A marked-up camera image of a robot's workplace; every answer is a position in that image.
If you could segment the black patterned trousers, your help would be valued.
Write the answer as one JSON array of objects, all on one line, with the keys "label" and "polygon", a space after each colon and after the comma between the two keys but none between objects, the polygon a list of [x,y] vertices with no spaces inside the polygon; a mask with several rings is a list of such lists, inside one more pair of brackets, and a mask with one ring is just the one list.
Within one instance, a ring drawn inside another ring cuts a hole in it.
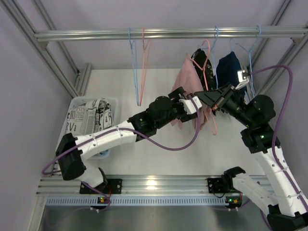
[{"label": "black patterned trousers", "polygon": [[197,49],[191,56],[193,66],[204,90],[216,89],[216,80],[210,60],[204,50]]}]

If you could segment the pink trousers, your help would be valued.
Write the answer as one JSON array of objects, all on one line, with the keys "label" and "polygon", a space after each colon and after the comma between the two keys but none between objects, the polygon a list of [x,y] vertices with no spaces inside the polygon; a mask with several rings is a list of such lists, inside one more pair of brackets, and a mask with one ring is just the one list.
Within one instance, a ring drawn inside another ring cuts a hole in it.
[{"label": "pink trousers", "polygon": [[[186,54],[182,67],[176,77],[171,91],[174,91],[179,87],[182,87],[187,93],[203,91],[201,80],[188,53]],[[202,103],[202,108],[199,110],[199,112],[199,118],[201,120],[200,129],[202,129],[208,121],[209,109],[204,103]]]}]

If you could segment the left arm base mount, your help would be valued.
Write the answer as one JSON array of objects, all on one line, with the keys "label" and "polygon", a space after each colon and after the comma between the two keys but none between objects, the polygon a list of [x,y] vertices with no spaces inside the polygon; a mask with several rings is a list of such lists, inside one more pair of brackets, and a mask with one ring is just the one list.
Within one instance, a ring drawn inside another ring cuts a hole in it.
[{"label": "left arm base mount", "polygon": [[[107,181],[95,187],[95,189],[104,194],[121,194],[122,179],[108,179]],[[80,194],[95,194],[96,192],[93,189],[90,189],[89,187],[81,183],[79,193]]]}]

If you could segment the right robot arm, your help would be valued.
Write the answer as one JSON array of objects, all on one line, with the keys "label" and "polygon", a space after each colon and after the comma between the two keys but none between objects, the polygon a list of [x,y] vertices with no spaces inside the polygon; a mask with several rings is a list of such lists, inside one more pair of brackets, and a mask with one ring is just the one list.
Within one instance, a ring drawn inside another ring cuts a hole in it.
[{"label": "right robot arm", "polygon": [[213,111],[233,116],[245,129],[244,145],[262,167],[274,193],[254,182],[240,167],[221,175],[223,193],[241,192],[266,216],[274,231],[298,231],[308,225],[308,199],[303,195],[283,156],[281,143],[269,125],[275,117],[274,103],[266,95],[257,95],[245,103],[232,85],[217,90],[199,91],[195,96]]}]

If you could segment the navy blue trousers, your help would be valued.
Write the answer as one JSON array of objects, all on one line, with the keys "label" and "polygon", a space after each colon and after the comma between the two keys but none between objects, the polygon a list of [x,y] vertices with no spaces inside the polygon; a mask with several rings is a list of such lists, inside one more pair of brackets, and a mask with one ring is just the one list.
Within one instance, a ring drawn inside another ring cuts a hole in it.
[{"label": "navy blue trousers", "polygon": [[[217,65],[217,76],[218,76],[218,88],[223,87],[227,84],[232,84],[234,87],[238,85],[237,71],[242,70],[239,59],[236,54],[231,51],[228,55],[221,58]],[[245,91],[247,87],[240,89],[242,99],[244,101]]]}]

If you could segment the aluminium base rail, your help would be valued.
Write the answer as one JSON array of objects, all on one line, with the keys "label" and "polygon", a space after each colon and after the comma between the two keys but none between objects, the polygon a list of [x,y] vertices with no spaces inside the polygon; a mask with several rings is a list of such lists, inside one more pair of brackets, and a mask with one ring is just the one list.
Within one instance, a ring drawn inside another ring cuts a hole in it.
[{"label": "aluminium base rail", "polygon": [[[115,191],[129,196],[209,195],[208,178],[214,176],[145,176],[110,175],[108,181],[115,181]],[[61,176],[43,177],[38,185],[38,195],[77,195],[81,188],[79,180],[64,181]]]}]

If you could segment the pink hanger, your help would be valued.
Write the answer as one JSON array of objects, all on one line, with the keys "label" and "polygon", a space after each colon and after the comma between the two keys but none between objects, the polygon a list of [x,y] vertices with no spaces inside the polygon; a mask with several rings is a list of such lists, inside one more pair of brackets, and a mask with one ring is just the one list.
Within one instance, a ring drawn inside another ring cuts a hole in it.
[{"label": "pink hanger", "polygon": [[[215,90],[217,86],[215,73],[213,71],[213,67],[209,59],[210,54],[211,54],[210,42],[209,40],[205,39],[191,56],[191,61],[200,79],[203,90],[205,91]],[[217,135],[218,129],[214,115],[215,114],[212,112],[210,108],[208,107],[205,108],[204,110],[205,122],[208,123],[212,135],[215,136]]]},{"label": "pink hanger", "polygon": [[145,29],[142,29],[142,71],[141,71],[141,91],[140,91],[140,105],[142,104],[145,82],[146,82],[146,75],[150,57],[150,49],[151,49],[152,41],[148,39],[145,41]]}]

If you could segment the light blue trousers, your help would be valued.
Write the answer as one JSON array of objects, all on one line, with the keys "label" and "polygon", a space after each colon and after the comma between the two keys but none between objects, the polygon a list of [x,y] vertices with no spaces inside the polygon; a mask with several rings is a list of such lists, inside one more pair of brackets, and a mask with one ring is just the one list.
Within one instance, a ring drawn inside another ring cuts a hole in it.
[{"label": "light blue trousers", "polygon": [[110,153],[110,150],[108,149],[108,150],[104,150],[102,152],[99,152],[98,154],[96,154],[96,156],[99,157],[99,158],[106,158],[106,157],[108,157],[109,153]]}]

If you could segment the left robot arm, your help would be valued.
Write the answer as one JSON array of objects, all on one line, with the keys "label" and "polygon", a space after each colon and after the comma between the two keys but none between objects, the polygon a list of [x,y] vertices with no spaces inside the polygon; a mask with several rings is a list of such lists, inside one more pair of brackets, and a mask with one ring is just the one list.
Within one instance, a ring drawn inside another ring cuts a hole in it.
[{"label": "left robot arm", "polygon": [[186,94],[182,87],[168,96],[160,96],[142,111],[111,128],[83,136],[65,134],[56,150],[63,180],[79,180],[92,188],[107,183],[100,167],[89,159],[94,155],[126,143],[149,140],[158,129],[174,120],[186,122],[200,118],[202,103],[194,94]]}]

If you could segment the aluminium hanging rail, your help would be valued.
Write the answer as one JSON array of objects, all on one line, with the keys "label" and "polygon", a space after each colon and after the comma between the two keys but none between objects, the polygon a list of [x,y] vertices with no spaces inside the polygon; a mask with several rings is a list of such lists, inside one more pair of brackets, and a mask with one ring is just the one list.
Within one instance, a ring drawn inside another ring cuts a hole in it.
[{"label": "aluminium hanging rail", "polygon": [[307,26],[253,26],[211,27],[176,29],[107,29],[38,31],[34,33],[39,42],[78,40],[126,40],[126,39],[231,39],[231,38],[302,38]]}]

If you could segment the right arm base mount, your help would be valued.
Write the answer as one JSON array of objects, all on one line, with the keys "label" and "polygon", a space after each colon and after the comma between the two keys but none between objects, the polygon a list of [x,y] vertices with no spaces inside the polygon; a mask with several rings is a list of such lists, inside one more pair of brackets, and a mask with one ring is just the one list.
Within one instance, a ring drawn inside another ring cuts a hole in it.
[{"label": "right arm base mount", "polygon": [[223,178],[208,178],[208,191],[211,194],[230,193],[231,188],[226,180]]}]

